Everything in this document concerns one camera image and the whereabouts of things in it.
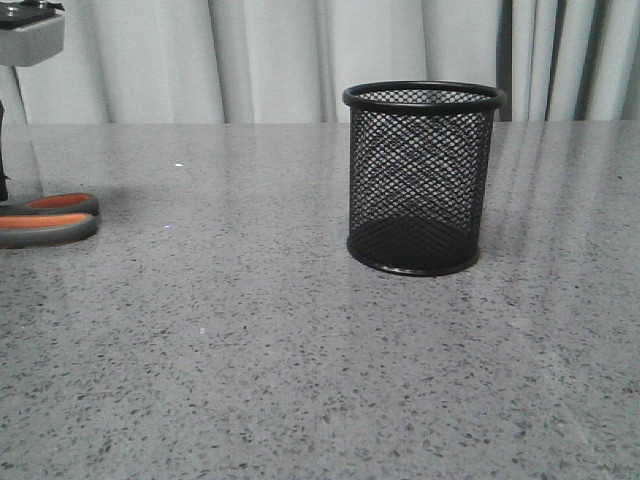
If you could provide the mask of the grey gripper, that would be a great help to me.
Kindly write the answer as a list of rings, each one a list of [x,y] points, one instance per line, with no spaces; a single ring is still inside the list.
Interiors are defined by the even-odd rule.
[[[64,48],[64,6],[52,1],[1,2],[1,64],[29,67]],[[2,155],[4,105],[0,102],[0,200],[7,201],[7,176]]]

